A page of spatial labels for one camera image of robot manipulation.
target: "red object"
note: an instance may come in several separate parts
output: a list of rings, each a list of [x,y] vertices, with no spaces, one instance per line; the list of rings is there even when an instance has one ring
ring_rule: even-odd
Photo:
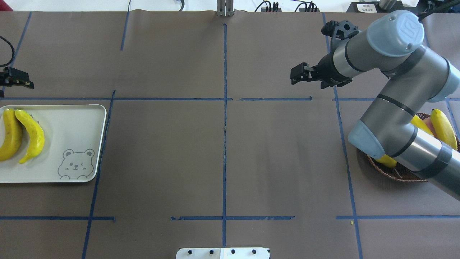
[[[5,1],[0,0],[0,11],[13,11],[13,9]]]

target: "light blue joint cap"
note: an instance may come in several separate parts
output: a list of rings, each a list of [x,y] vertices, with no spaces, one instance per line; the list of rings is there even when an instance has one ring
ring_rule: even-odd
[[[367,29],[369,45],[387,57],[411,54],[423,42],[425,31],[419,18],[406,10],[391,12],[374,21]]]
[[[348,141],[374,159],[379,159],[385,155],[385,150],[380,142],[361,120],[358,120],[348,135]]]
[[[448,60],[449,75],[443,88],[433,98],[428,99],[428,102],[439,102],[444,100],[449,94],[453,94],[460,85],[460,71],[454,67]]]

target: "bear ear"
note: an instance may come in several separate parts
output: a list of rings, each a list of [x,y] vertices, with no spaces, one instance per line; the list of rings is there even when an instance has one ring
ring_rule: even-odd
[[[94,156],[94,150],[92,149],[87,149],[85,151],[85,154],[88,155],[90,158],[92,158]]]
[[[66,151],[64,151],[64,158],[70,156],[73,153],[74,151],[72,149],[67,149]]]

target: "white label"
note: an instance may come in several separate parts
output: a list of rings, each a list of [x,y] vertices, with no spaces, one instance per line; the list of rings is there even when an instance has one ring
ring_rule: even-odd
[[[374,4],[356,4],[360,12],[377,12]]]

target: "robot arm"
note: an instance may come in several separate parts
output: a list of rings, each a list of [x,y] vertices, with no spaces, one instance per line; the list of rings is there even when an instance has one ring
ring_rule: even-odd
[[[294,67],[292,84],[321,80],[321,88],[340,87],[379,68],[390,80],[348,140],[375,159],[388,154],[460,200],[460,153],[410,123],[425,102],[444,100],[457,89],[458,69],[421,45],[423,25],[411,12],[389,13],[358,33],[348,21],[336,23],[341,27],[334,30],[326,28],[328,24],[322,32],[332,36],[331,53],[316,66]]]

